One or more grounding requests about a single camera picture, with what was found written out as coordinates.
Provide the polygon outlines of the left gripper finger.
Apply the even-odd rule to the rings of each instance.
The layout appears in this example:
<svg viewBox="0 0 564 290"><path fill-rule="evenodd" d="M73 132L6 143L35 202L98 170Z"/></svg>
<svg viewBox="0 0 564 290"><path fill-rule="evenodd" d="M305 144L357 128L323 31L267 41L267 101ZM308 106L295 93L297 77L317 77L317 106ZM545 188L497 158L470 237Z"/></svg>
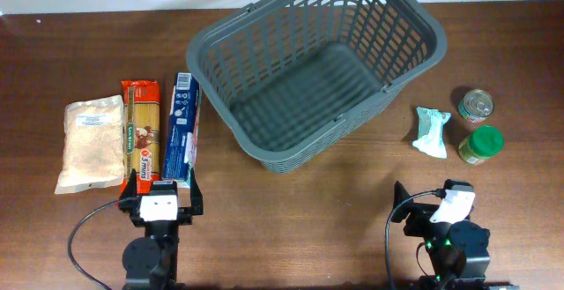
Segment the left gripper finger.
<svg viewBox="0 0 564 290"><path fill-rule="evenodd" d="M201 190L197 185L195 169L190 170L190 214L199 216L204 214L204 199Z"/></svg>
<svg viewBox="0 0 564 290"><path fill-rule="evenodd" d="M132 169L129 179L119 196L118 208L125 213L133 213L138 208L137 171Z"/></svg>

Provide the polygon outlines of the clear bag of breadcrumbs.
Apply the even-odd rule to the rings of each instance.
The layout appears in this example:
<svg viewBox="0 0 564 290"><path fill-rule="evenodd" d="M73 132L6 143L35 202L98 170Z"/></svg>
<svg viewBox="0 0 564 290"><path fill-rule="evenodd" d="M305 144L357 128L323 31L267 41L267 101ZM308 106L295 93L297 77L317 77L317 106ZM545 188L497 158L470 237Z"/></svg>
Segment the clear bag of breadcrumbs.
<svg viewBox="0 0 564 290"><path fill-rule="evenodd" d="M63 167L55 193L118 186L124 176L120 95L73 102L64 112Z"/></svg>

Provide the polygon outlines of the blue cardboard food box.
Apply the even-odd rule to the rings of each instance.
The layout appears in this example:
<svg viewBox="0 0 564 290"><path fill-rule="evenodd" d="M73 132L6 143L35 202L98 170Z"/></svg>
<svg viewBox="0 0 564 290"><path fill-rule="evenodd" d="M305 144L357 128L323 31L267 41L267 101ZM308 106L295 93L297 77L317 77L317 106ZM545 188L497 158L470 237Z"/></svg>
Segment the blue cardboard food box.
<svg viewBox="0 0 564 290"><path fill-rule="evenodd" d="M201 99L193 75L178 72L171 97L162 178L176 181L184 189L190 188L190 172L196 164Z"/></svg>

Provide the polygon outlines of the orange spaghetti packet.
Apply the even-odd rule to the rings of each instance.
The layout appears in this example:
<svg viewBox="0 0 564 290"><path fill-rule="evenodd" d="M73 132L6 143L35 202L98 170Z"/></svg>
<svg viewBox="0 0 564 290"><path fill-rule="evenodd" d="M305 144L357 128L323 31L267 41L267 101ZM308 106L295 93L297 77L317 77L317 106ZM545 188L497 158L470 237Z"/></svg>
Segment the orange spaghetti packet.
<svg viewBox="0 0 564 290"><path fill-rule="evenodd" d="M160 179L160 86L151 80L124 80L123 164L121 191L133 170L137 192L148 193Z"/></svg>

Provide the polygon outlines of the green lid glass jar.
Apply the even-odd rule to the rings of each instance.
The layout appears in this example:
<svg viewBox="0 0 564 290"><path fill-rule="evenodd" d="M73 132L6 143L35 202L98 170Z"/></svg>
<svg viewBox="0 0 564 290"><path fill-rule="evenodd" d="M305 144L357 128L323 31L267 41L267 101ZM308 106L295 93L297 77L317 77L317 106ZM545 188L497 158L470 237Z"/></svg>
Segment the green lid glass jar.
<svg viewBox="0 0 564 290"><path fill-rule="evenodd" d="M505 140L501 132L489 125L481 126L465 138L458 147L460 158L469 164L480 165L501 152Z"/></svg>

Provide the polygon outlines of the grey plastic shopping basket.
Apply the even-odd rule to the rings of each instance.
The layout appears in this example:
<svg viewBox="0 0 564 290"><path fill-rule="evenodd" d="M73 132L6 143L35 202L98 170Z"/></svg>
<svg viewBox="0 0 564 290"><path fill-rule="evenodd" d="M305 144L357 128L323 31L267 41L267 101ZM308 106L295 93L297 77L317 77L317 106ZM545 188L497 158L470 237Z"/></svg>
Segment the grey plastic shopping basket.
<svg viewBox="0 0 564 290"><path fill-rule="evenodd" d="M241 149L288 173L379 115L447 46L417 0L260 0L200 31L186 61Z"/></svg>

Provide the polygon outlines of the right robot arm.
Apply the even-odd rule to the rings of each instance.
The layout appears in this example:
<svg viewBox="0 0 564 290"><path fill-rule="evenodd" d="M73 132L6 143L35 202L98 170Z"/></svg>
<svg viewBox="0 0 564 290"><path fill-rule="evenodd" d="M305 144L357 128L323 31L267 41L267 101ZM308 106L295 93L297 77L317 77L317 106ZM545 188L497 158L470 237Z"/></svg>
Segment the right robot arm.
<svg viewBox="0 0 564 290"><path fill-rule="evenodd" d="M471 221L474 187L448 179L435 190L409 194L401 182L394 184L393 207L384 233L385 264L390 288L396 284L390 264L390 225L404 222L404 234L419 237L418 249L429 255L433 271L424 272L411 289L511 290L517 285L486 282L491 262L488 252L491 233Z"/></svg>

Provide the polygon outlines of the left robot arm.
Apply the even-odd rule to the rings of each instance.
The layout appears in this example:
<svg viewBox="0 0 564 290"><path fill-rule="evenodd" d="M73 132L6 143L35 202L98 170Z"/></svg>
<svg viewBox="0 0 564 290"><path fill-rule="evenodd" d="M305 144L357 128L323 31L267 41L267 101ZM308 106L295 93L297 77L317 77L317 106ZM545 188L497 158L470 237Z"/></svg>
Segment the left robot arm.
<svg viewBox="0 0 564 290"><path fill-rule="evenodd" d="M126 271L125 289L182 289L177 281L179 227L204 213L204 199L194 182L189 189L190 205L178 205L175 181L155 181L147 193L137 191L137 171L130 172L118 207L129 215L134 227L145 235L130 242L122 253Z"/></svg>

